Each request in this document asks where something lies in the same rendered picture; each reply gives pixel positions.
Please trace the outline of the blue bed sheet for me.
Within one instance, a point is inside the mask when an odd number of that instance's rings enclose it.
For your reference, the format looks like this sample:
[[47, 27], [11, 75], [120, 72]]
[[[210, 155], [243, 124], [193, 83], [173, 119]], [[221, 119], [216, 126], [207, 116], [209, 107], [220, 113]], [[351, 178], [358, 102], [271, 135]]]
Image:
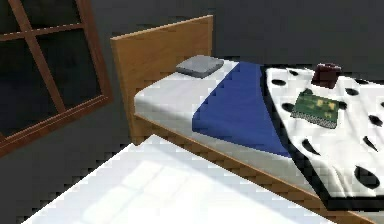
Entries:
[[192, 131], [289, 157], [264, 103], [261, 68], [260, 64], [239, 62], [194, 113]]

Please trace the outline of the grey pillow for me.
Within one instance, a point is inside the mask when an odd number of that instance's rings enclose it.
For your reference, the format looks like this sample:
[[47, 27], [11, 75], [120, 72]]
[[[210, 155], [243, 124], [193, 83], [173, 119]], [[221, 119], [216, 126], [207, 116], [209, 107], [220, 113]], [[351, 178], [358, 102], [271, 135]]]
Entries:
[[210, 56], [196, 55], [176, 66], [176, 71], [184, 75], [203, 79], [220, 69], [224, 61]]

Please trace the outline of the wooden bed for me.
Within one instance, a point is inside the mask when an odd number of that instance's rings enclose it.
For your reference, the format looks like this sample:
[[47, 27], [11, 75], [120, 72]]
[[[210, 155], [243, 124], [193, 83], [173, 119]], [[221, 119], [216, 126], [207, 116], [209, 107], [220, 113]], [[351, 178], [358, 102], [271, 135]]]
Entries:
[[173, 73], [186, 58], [212, 52], [212, 33], [213, 17], [206, 15], [111, 39], [132, 142], [138, 145], [156, 134], [336, 224], [384, 224], [384, 212], [329, 211], [315, 194], [135, 113], [140, 90]]

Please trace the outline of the green book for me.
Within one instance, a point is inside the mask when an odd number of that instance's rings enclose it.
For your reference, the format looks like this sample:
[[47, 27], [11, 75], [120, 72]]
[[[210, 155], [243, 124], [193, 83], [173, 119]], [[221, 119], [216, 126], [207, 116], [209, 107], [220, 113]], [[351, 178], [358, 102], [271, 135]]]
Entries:
[[311, 90], [305, 89], [297, 97], [291, 116], [323, 128], [335, 129], [338, 110], [338, 101], [314, 95]]

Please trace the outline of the dark red box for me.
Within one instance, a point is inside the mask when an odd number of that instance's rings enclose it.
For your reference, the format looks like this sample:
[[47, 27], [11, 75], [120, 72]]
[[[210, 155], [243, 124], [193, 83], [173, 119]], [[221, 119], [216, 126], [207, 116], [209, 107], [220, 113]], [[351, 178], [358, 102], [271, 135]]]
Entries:
[[311, 83], [319, 87], [333, 89], [341, 71], [341, 67], [336, 64], [320, 63], [316, 66]]

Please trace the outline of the white black spotted blanket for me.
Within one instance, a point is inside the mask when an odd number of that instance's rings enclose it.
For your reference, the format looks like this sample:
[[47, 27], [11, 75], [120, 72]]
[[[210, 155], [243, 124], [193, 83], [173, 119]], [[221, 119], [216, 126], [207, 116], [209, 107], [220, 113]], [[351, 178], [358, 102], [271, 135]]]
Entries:
[[[260, 80], [274, 128], [294, 164], [329, 210], [384, 210], [384, 83], [340, 76], [313, 85], [308, 68], [265, 66]], [[294, 118], [301, 92], [330, 99], [336, 127]]]

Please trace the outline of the brown framed window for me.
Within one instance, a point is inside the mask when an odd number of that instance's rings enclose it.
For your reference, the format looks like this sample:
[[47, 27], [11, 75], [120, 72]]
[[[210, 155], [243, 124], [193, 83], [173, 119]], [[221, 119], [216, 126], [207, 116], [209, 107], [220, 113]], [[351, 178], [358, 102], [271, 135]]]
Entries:
[[0, 158], [111, 101], [90, 0], [0, 0]]

